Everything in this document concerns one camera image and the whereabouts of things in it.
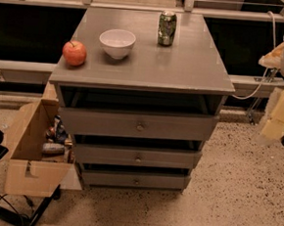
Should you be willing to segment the grey drawer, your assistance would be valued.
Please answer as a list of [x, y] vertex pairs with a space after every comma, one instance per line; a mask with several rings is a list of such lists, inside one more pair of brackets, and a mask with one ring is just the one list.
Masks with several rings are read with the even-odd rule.
[[131, 113], [81, 108], [59, 108], [69, 134], [207, 141], [217, 115]]
[[201, 158], [202, 153], [77, 144], [74, 147], [74, 156], [79, 163], [192, 169]]
[[85, 184], [114, 186], [114, 187], [139, 187], [152, 189], [176, 189], [184, 190], [190, 182], [190, 175], [152, 175], [140, 173], [115, 173], [112, 172], [90, 172], [82, 173], [82, 180]]

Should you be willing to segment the grey drawer cabinet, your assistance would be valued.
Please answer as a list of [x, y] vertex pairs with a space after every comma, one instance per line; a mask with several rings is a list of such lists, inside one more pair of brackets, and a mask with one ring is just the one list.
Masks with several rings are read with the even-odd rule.
[[[49, 78], [55, 85], [60, 108], [130, 113], [192, 114], [218, 117], [225, 99], [233, 94], [205, 19], [181, 14], [174, 43], [157, 41], [157, 12], [90, 8], [76, 30], [88, 55], [85, 65], [71, 69], [60, 61]], [[102, 32], [127, 30], [136, 42], [127, 57], [113, 59], [100, 46]], [[70, 134], [75, 145], [202, 152], [207, 141], [128, 138]], [[189, 175], [190, 168], [90, 164], [77, 161], [80, 175], [89, 172]]]

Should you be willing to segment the grey bottom drawer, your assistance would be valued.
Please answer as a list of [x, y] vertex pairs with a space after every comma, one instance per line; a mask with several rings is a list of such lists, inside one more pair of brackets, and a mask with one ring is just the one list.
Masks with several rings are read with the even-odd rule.
[[90, 172], [82, 173], [82, 180], [85, 184], [114, 186], [114, 187], [139, 187], [152, 189], [176, 189], [184, 190], [190, 182], [190, 175], [152, 175], [140, 173], [115, 173], [112, 172]]

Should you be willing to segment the grey top drawer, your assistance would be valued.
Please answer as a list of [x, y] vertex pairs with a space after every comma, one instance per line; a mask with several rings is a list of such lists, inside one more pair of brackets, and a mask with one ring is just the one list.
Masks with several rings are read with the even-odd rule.
[[81, 108], [59, 108], [69, 134], [207, 141], [217, 115], [131, 113]]

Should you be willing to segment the green soda can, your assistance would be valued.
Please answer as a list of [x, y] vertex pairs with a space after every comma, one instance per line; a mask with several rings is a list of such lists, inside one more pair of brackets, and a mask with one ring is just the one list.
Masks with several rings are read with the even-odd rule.
[[162, 11], [159, 19], [158, 43], [163, 46], [170, 46], [176, 33], [177, 15], [171, 10]]

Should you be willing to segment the white bowl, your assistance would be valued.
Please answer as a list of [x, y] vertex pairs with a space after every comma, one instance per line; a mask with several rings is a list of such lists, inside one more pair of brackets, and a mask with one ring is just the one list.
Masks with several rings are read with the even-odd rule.
[[127, 57], [136, 42], [134, 34], [127, 30], [111, 29], [102, 32], [100, 46], [113, 59], [123, 59]]

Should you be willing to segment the red apple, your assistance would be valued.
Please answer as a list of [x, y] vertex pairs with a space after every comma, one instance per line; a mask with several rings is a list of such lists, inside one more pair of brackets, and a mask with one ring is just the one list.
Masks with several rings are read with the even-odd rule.
[[79, 41], [68, 41], [63, 46], [63, 57], [70, 66], [76, 67], [85, 63], [87, 51]]

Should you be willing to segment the dark figurine in box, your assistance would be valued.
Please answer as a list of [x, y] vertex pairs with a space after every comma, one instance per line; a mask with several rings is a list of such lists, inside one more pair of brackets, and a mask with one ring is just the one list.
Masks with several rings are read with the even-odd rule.
[[65, 144], [65, 141], [69, 138], [59, 115], [54, 116], [54, 124], [47, 128], [45, 134], [47, 139], [57, 144]]

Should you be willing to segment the silver can in box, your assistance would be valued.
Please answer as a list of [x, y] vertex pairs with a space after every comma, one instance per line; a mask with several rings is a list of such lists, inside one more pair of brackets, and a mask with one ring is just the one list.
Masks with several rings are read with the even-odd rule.
[[65, 146], [62, 144], [45, 143], [42, 146], [43, 154], [59, 155], [65, 152]]

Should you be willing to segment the cardboard box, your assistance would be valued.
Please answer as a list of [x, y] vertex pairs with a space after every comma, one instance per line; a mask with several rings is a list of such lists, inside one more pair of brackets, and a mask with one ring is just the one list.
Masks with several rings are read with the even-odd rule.
[[73, 163], [65, 163], [61, 157], [42, 157], [46, 130], [53, 125], [58, 104], [41, 99], [22, 106], [14, 117], [4, 139], [9, 149], [6, 194], [49, 197], [58, 186], [64, 190], [80, 188]]

